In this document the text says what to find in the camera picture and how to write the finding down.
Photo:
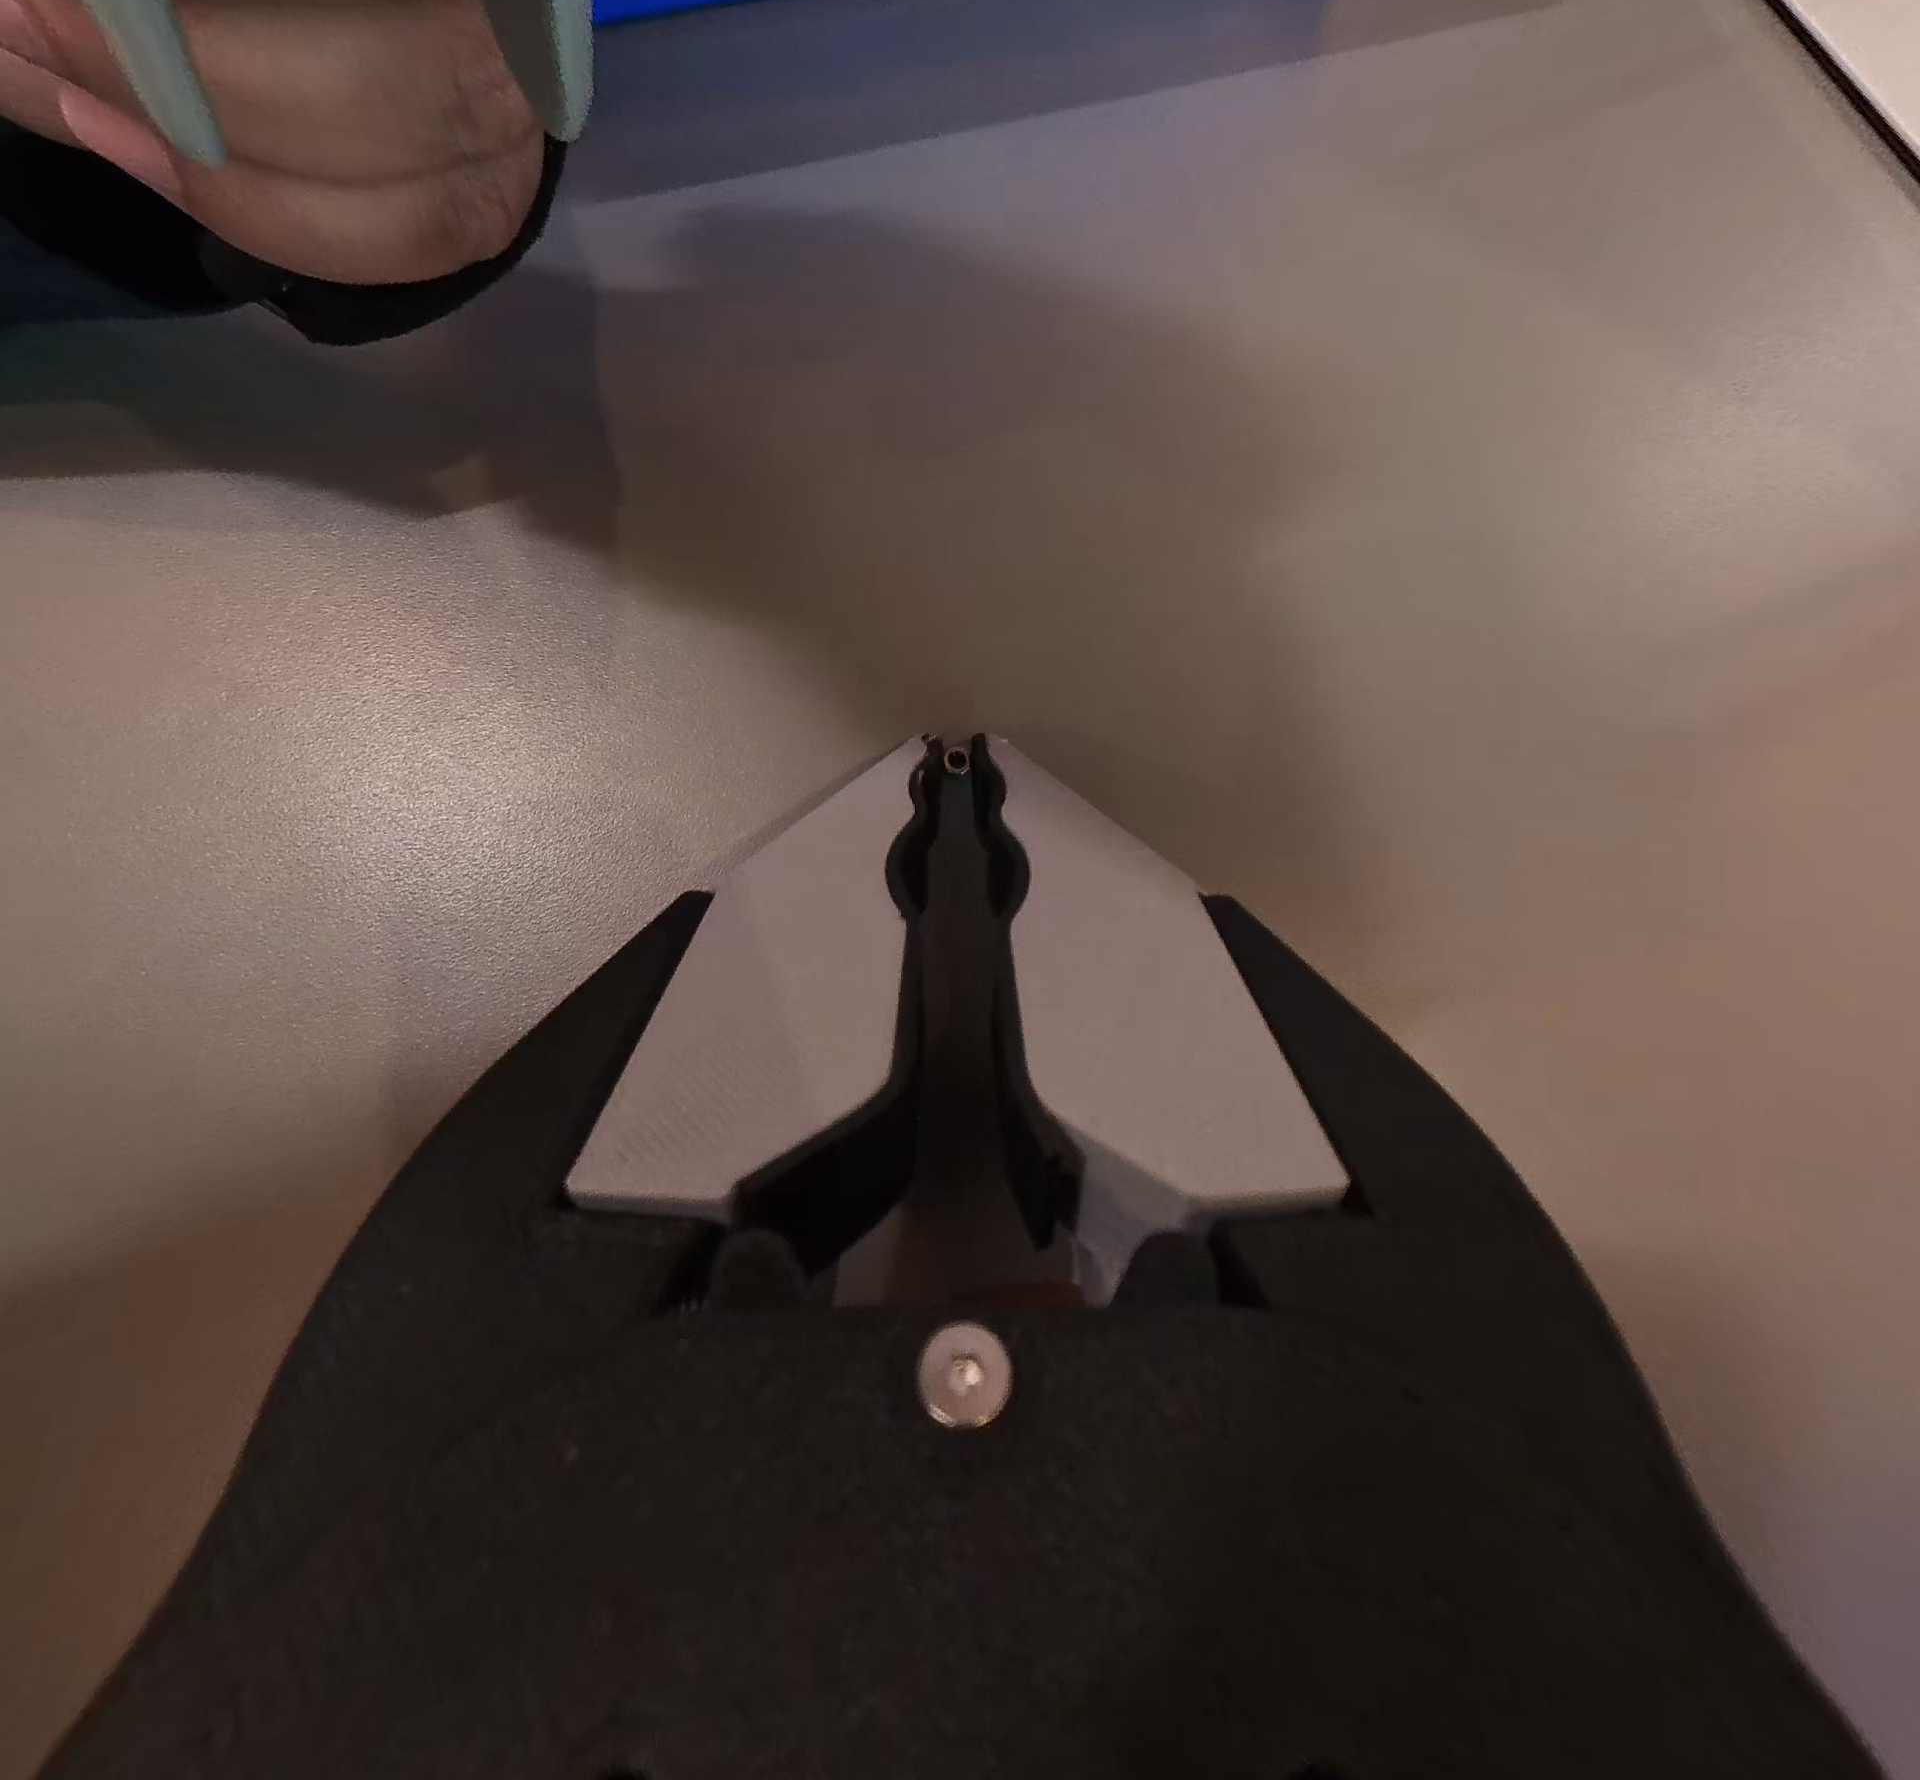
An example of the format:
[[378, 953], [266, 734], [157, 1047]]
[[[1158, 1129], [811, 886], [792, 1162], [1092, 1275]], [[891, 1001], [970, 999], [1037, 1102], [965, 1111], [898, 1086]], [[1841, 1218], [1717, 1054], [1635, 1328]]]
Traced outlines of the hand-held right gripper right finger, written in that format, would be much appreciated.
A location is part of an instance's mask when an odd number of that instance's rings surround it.
[[1090, 1304], [1147, 1240], [1349, 1191], [1195, 882], [1001, 736], [972, 739], [1004, 1171]]

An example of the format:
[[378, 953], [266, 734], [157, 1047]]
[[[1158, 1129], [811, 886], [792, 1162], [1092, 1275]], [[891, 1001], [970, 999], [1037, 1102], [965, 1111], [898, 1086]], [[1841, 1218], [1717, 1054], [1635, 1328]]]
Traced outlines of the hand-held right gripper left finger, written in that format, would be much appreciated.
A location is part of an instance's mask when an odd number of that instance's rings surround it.
[[720, 875], [565, 1177], [575, 1207], [861, 1236], [898, 1204], [944, 769], [910, 737]]

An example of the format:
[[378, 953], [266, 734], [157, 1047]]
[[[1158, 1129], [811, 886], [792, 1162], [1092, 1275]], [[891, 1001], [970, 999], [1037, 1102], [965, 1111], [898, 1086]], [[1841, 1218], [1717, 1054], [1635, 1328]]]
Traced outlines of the grey desk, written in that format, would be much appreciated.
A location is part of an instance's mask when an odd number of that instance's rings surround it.
[[1916, 1775], [1916, 185], [1761, 0], [623, 26], [455, 317], [3, 286], [3, 1775], [424, 1132], [1006, 736], [1569, 1236]]

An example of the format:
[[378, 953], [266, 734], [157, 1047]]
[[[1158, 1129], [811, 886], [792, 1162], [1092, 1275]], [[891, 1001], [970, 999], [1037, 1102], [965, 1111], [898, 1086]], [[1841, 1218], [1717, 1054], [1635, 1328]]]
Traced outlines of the person's left hand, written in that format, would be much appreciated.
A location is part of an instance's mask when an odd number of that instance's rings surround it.
[[500, 254], [547, 135], [482, 0], [171, 0], [228, 160], [152, 125], [80, 0], [3, 0], [3, 125], [93, 153], [247, 256], [419, 282]]

